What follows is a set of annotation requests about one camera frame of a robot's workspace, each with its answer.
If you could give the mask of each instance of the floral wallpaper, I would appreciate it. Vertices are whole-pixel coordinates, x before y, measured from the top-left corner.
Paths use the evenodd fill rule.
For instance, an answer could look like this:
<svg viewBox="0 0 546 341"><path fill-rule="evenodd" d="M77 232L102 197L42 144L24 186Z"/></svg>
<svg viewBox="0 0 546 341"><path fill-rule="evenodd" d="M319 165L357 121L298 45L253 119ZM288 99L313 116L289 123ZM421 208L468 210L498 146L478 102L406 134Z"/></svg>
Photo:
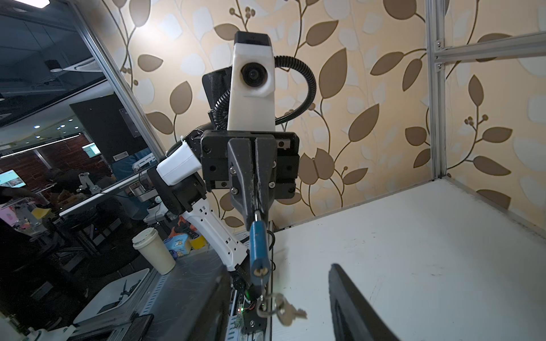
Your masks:
<svg viewBox="0 0 546 341"><path fill-rule="evenodd" d="M276 55L310 66L314 104L277 126L298 134L301 157L295 197L270 211L279 227L431 178L423 0L79 3L165 150L208 120L201 76L230 66L236 31L267 33ZM307 86L293 70L277 68L275 78L281 116L305 99ZM226 192L209 200L240 228Z"/></svg>
<svg viewBox="0 0 546 341"><path fill-rule="evenodd" d="M453 45L546 29L545 1L451 1ZM452 24L471 11L472 20ZM446 66L448 176L546 229L546 57Z"/></svg>

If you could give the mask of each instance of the camera lens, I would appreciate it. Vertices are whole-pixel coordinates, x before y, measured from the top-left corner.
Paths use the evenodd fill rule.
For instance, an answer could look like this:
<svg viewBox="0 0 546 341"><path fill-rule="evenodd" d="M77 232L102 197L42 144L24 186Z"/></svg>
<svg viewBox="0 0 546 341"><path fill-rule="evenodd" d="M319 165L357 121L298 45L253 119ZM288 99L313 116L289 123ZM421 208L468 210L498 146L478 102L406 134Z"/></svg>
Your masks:
<svg viewBox="0 0 546 341"><path fill-rule="evenodd" d="M259 87L268 78L268 73L263 67L263 65L258 63L249 63L242 67L241 69L242 79L248 86L253 88Z"/></svg>

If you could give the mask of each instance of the brick wall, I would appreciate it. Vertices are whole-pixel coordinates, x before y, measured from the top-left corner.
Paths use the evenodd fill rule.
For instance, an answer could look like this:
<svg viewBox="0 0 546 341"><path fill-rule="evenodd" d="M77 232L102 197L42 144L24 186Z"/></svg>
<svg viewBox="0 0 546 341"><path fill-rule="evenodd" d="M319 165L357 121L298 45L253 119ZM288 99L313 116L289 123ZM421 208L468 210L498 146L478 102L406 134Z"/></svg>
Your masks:
<svg viewBox="0 0 546 341"><path fill-rule="evenodd" d="M81 149L88 144L87 139L83 135L80 135L67 141L39 148L38 150L53 167L61 170L78 169L96 174L99 177L110 176L110 169L100 156L90 158ZM44 174L48 169L34 154L34 151L0 159L0 170L5 172L10 169L15 170L27 184L28 189L44 187L48 184L44 178Z"/></svg>

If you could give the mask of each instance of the key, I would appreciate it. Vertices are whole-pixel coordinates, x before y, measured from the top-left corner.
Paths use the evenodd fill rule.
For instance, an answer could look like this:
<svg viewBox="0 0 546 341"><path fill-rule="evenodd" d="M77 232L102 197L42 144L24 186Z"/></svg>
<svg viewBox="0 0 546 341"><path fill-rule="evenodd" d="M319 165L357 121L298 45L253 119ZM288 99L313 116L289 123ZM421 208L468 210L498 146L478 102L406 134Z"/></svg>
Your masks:
<svg viewBox="0 0 546 341"><path fill-rule="evenodd" d="M296 318L307 319L307 313L305 310L294 308L286 298L278 294L275 297L275 303L277 305L277 317L281 324L288 327Z"/></svg>

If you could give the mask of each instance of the computer screen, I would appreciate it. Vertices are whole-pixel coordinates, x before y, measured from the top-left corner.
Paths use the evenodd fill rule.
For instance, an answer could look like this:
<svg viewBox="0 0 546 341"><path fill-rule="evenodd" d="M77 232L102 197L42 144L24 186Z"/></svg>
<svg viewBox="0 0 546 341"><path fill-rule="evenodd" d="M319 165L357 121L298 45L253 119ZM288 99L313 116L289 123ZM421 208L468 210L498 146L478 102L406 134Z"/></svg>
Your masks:
<svg viewBox="0 0 546 341"><path fill-rule="evenodd" d="M17 175L12 169L10 171L0 174L0 186L4 187L23 187L26 186L25 182Z"/></svg>
<svg viewBox="0 0 546 341"><path fill-rule="evenodd" d="M90 143L88 145L83 146L81 149L83 149L87 155L92 158L94 156L97 156L100 154L99 148L95 145L95 143Z"/></svg>

